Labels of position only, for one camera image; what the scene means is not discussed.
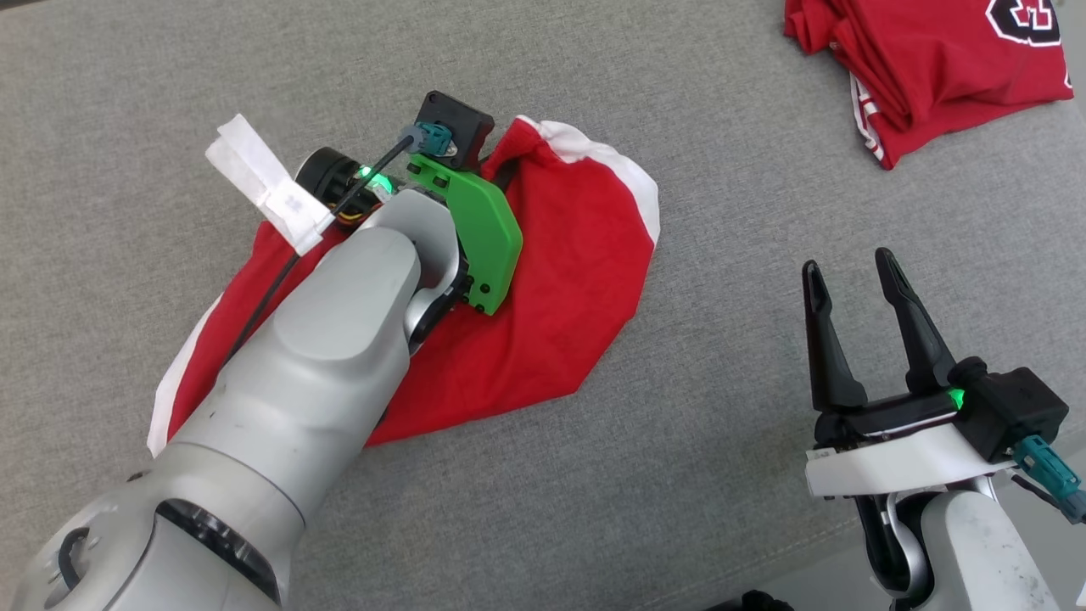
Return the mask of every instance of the red cloth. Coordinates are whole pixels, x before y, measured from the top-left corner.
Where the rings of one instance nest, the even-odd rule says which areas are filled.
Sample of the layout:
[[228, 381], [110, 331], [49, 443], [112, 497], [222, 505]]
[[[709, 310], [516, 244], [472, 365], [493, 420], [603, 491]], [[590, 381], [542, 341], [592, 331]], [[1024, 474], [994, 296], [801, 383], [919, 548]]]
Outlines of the red cloth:
[[[509, 293], [493, 317], [457, 308], [437, 327], [412, 358], [370, 444], [569, 395], [636, 311], [659, 232], [656, 183], [615, 149], [560, 123], [519, 117], [484, 164], [483, 176], [493, 178], [514, 157], [519, 167], [506, 194], [525, 244]], [[329, 229], [287, 277], [267, 315], [344, 238], [342, 230]], [[252, 257], [159, 387], [148, 438], [152, 453], [211, 391], [291, 252], [270, 224], [261, 225]]]
[[853, 74], [857, 126], [887, 169], [942, 133], [1073, 97], [1050, 0], [785, 0], [784, 33]]

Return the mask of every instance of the white tape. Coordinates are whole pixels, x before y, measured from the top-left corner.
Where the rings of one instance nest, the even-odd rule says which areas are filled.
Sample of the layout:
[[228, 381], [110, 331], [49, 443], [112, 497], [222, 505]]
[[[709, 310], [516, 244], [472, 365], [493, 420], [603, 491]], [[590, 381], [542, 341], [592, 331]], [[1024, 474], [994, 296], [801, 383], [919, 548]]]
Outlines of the white tape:
[[300, 254], [320, 242], [334, 217], [295, 182], [240, 114], [218, 128], [204, 155], [272, 221]]

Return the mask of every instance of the black cable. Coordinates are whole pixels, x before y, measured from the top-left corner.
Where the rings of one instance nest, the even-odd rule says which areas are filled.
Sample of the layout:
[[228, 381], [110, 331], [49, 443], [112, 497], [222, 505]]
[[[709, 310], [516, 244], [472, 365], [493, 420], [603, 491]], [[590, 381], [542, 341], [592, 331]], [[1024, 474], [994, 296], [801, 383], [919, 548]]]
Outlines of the black cable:
[[348, 189], [345, 193], [343, 193], [343, 196], [341, 196], [340, 200], [336, 202], [336, 207], [332, 207], [332, 216], [337, 216], [339, 215], [340, 212], [343, 212], [343, 208], [346, 207], [346, 205], [351, 202], [352, 199], [354, 199], [354, 195], [358, 194], [358, 191], [364, 189], [366, 184], [368, 184], [369, 181], [374, 179], [374, 176], [377, 176], [377, 174], [381, 169], [384, 169], [386, 165], [392, 163], [392, 160], [395, 158], [400, 153], [407, 150], [407, 147], [409, 147], [414, 141], [415, 138], [412, 138], [411, 136], [404, 136], [399, 142], [396, 142], [396, 145], [392, 147], [391, 149], [389, 149], [389, 152], [384, 153], [384, 156], [377, 160], [377, 163], [370, 166], [369, 174], [366, 174], [357, 181], [355, 181], [355, 183], [352, 184], [351, 188]]
[[1011, 482], [1014, 482], [1019, 486], [1022, 486], [1024, 489], [1033, 493], [1038, 499], [1055, 507], [1056, 511], [1063, 513], [1063, 510], [1060, 509], [1060, 506], [1059, 504], [1056, 502], [1056, 499], [1053, 499], [1052, 496], [1046, 493], [1040, 486], [1037, 486], [1036, 484], [1030, 482], [1028, 480], [1022, 478], [1021, 475], [1011, 475]]
[[[341, 196], [340, 200], [336, 202], [336, 206], [332, 207], [331, 211], [332, 216], [333, 217], [338, 216], [340, 212], [343, 212], [343, 208], [345, 208], [348, 204], [351, 202], [351, 200], [354, 199], [356, 194], [358, 194], [358, 191], [366, 188], [366, 184], [368, 184], [369, 181], [374, 179], [374, 176], [377, 176], [377, 174], [381, 169], [384, 169], [386, 165], [392, 163], [392, 160], [395, 158], [400, 153], [407, 150], [407, 147], [409, 147], [414, 141], [415, 138], [412, 138], [411, 136], [404, 136], [399, 142], [396, 142], [394, 147], [389, 149], [389, 152], [384, 153], [384, 155], [381, 158], [377, 160], [377, 163], [370, 166], [369, 174], [366, 174], [365, 176], [358, 178], [354, 182], [354, 184], [352, 184], [351, 188], [348, 189], [345, 193], [343, 193], [343, 196]], [[268, 303], [272, 302], [272, 297], [275, 296], [275, 293], [279, 290], [279, 285], [281, 285], [283, 280], [287, 279], [287, 276], [290, 273], [290, 270], [294, 268], [294, 265], [299, 262], [299, 259], [301, 259], [301, 256], [298, 254], [298, 252], [290, 255], [290, 259], [287, 260], [286, 265], [283, 265], [282, 269], [279, 271], [279, 275], [276, 276], [275, 280], [272, 282], [272, 285], [268, 287], [268, 290], [267, 292], [264, 293], [264, 296], [261, 298], [261, 302], [256, 304], [256, 309], [253, 310], [252, 316], [249, 317], [249, 321], [245, 322], [245, 327], [241, 330], [241, 334], [239, 334], [238, 339], [233, 341], [233, 346], [230, 347], [230, 352], [227, 354], [226, 360], [223, 361], [224, 367], [226, 366], [226, 364], [230, 361], [230, 359], [233, 358], [235, 355], [238, 354], [238, 351], [241, 351], [241, 347], [245, 345], [245, 341], [249, 339], [249, 334], [256, 329], [256, 323], [257, 321], [261, 320], [261, 315], [263, 315], [264, 310], [267, 309]]]
[[230, 352], [226, 355], [226, 361], [223, 361], [223, 365], [229, 362], [229, 360], [238, 354], [238, 351], [241, 351], [241, 347], [245, 345], [245, 340], [249, 338], [249, 334], [253, 332], [253, 329], [256, 328], [256, 322], [261, 320], [261, 314], [263, 314], [268, 307], [268, 303], [272, 302], [272, 297], [275, 296], [276, 291], [279, 290], [279, 285], [282, 284], [282, 281], [287, 279], [290, 270], [294, 268], [294, 265], [302, 257], [298, 254], [298, 252], [290, 255], [287, 264], [282, 266], [282, 269], [279, 270], [279, 275], [276, 276], [275, 280], [272, 282], [272, 287], [264, 293], [261, 302], [256, 304], [256, 309], [253, 310], [253, 316], [249, 317], [249, 320], [245, 321], [245, 327], [241, 329], [241, 333], [238, 335], [238, 339], [233, 341], [233, 346], [230, 347]]
[[72, 562], [72, 548], [75, 544], [86, 539], [90, 535], [90, 529], [83, 526], [73, 530], [67, 535], [64, 535], [64, 540], [61, 542], [61, 549], [56, 552], [56, 568], [61, 571], [61, 578], [64, 580], [64, 585], [68, 588], [68, 591], [75, 589], [75, 586], [79, 585], [79, 574], [75, 572], [75, 563]]

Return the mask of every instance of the green light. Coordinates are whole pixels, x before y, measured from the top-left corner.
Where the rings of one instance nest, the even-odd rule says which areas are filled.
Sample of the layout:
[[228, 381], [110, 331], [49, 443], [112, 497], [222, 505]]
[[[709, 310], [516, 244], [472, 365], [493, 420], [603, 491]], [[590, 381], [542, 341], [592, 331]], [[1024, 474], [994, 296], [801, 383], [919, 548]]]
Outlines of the green light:
[[961, 405], [965, 403], [965, 392], [961, 389], [951, 389], [947, 391], [947, 395], [950, 395], [950, 398], [954, 399], [955, 409], [961, 411]]
[[[358, 168], [358, 174], [355, 177], [362, 178], [363, 176], [368, 176], [368, 175], [369, 175], [369, 166], [363, 165], [362, 167]], [[384, 174], [378, 174], [377, 176], [374, 176], [374, 179], [370, 180], [370, 183], [372, 182], [377, 182], [378, 184], [384, 187], [384, 190], [389, 191], [389, 194], [396, 192], [396, 188], [392, 186], [392, 180], [389, 180], [388, 176], [386, 176]]]

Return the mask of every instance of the white trim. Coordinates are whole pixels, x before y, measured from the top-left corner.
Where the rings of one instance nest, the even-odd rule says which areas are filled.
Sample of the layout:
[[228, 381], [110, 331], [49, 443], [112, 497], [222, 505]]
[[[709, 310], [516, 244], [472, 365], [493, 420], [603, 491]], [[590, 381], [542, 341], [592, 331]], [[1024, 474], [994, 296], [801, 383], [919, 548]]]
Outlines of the white trim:
[[630, 157], [620, 154], [614, 147], [590, 140], [572, 125], [556, 120], [536, 123], [523, 115], [517, 116], [517, 119], [531, 125], [540, 137], [551, 144], [551, 150], [558, 155], [558, 158], [566, 163], [574, 163], [588, 157], [610, 168], [633, 194], [633, 201], [637, 204], [637, 212], [641, 213], [645, 230], [648, 231], [653, 244], [656, 244], [660, 237], [659, 189], [656, 186], [656, 180], [653, 180], [640, 165]]
[[856, 78], [856, 75], [849, 73], [848, 80], [853, 90], [853, 115], [856, 118], [856, 128], [863, 136], [863, 144], [875, 155], [875, 158], [882, 161], [883, 156], [886, 155], [886, 149], [882, 145], [882, 140], [879, 139], [879, 132], [868, 120], [872, 114], [879, 112], [879, 106], [871, 99], [871, 92]]
[[152, 457], [157, 457], [159, 453], [166, 447], [169, 434], [169, 418], [174, 413], [174, 402], [177, 399], [177, 390], [181, 386], [181, 378], [185, 375], [185, 370], [188, 369], [189, 361], [192, 359], [192, 353], [197, 348], [197, 340], [200, 338], [200, 332], [207, 324], [207, 319], [211, 318], [212, 311], [215, 310], [222, 297], [222, 294], [216, 296], [215, 301], [211, 304], [211, 308], [207, 308], [204, 316], [200, 318], [200, 322], [197, 323], [195, 329], [189, 334], [189, 339], [185, 341], [181, 352], [174, 357], [174, 362], [169, 364], [169, 368], [166, 369], [166, 373], [162, 377], [162, 382], [159, 383], [159, 389], [154, 392], [154, 409], [151, 411], [151, 431], [147, 434], [147, 448], [151, 450]]

